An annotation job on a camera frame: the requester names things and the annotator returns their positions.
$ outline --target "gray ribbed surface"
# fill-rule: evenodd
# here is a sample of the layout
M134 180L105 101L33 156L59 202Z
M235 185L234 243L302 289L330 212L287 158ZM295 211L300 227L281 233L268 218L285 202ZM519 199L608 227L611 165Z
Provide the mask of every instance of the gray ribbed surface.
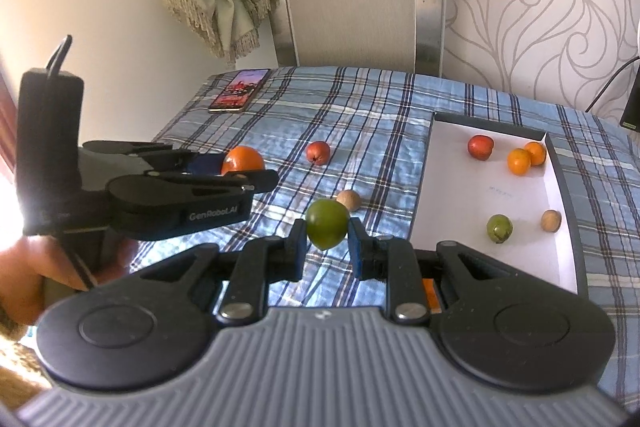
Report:
M593 388L500 393L457 372L424 330L379 309L271 309L224 330L200 362L120 396L56 388L19 412L31 426L612 427L625 413Z

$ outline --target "bed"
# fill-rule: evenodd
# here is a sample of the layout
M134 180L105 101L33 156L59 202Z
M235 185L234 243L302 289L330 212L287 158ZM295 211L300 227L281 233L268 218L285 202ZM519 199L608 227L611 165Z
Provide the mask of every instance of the bed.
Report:
M142 245L134 269L199 243L225 251L287 235L314 199L352 187L363 196L354 215L367 232L407 237L434 111L538 128L552 137L569 188L589 297L616 328L599 386L629 410L640 405L640 151L621 128L484 87L362 68L282 68L245 112L208 112L233 75L210 77L157 139L203 153L254 147L279 172L279 187L256 198L245 223ZM306 161L314 140L332 147L329 165ZM270 305L279 306L381 305L383 297L383 283L354 280L346 241L325 252L311 247L303 279L270 288Z

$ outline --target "wall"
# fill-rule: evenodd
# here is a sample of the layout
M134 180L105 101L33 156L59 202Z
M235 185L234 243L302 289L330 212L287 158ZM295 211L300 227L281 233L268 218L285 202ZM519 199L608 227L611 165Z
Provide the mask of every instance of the wall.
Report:
M152 138L213 73L228 70L160 0L0 0L0 61L14 98L22 73L61 38L65 69L85 80L81 140ZM276 65L271 31L238 68Z
M444 73L584 110L638 54L640 0L447 0ZM594 112L618 121L635 69Z

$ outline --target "orange object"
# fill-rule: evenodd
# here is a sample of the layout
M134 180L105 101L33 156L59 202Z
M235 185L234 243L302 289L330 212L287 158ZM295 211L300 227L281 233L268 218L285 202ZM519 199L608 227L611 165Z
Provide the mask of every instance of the orange object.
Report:
M526 151L531 155L531 165L542 165L546 160L545 146L540 142L529 142L524 146Z
M431 313L440 313L442 310L436 297L436 290L433 288L433 279L422 279L422 286L424 286L424 291L427 293L427 303Z
M231 149L222 162L222 175L236 171L261 171L264 169L264 160L257 150L239 145Z
M531 166L531 154L524 149L514 149L507 156L509 170L517 176L524 176Z

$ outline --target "white wall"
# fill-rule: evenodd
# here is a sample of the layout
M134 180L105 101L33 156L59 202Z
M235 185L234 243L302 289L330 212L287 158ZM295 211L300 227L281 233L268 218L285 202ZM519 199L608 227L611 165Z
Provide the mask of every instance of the white wall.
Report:
M17 98L65 34L64 69L85 81L80 139L152 138L213 73L228 70L160 0L0 0L0 63ZM276 67L271 28L236 68Z

